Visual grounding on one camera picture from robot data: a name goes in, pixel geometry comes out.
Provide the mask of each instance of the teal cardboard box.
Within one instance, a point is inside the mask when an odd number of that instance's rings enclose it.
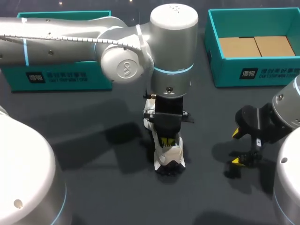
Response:
[[[110,15],[110,11],[81,11],[19,13],[17,17],[91,20]],[[1,67],[1,70],[12,91],[112,89],[112,83],[103,75],[99,63],[93,61],[27,67],[10,66]],[[43,82],[30,82],[30,77],[40,74]]]
[[[211,9],[205,48],[216,87],[287,85],[300,73],[300,11]]]

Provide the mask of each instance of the dark gray table surface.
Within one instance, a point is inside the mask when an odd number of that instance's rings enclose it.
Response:
[[[24,11],[112,10],[128,25],[145,23],[158,0],[0,0],[0,16]],[[223,175],[233,150],[248,150],[249,137],[233,141],[234,115],[242,106],[271,101],[277,88],[217,89],[213,85],[203,28],[209,8],[298,6],[299,0],[174,0],[199,14],[194,77],[184,108],[195,124],[182,125],[187,168],[178,177],[154,172],[150,137],[143,127],[147,79],[114,85],[110,92],[11,94],[0,75],[0,105],[40,132],[52,145],[69,187],[74,225],[274,225],[272,188],[280,143],[266,160]]]

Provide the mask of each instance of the robotic arm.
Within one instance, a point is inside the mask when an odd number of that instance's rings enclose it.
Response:
[[[275,143],[300,127],[300,75],[262,108],[244,106],[235,115],[238,125],[233,138],[249,134],[251,150],[232,163],[252,166],[262,159],[264,144]]]
[[[189,121],[183,96],[191,85],[197,27],[197,12],[181,4],[159,6],[150,22],[135,27],[115,17],[1,18],[0,67],[97,61],[117,83],[148,73],[153,93],[144,95],[144,125],[155,142],[155,170],[170,174],[185,168],[180,129]]]

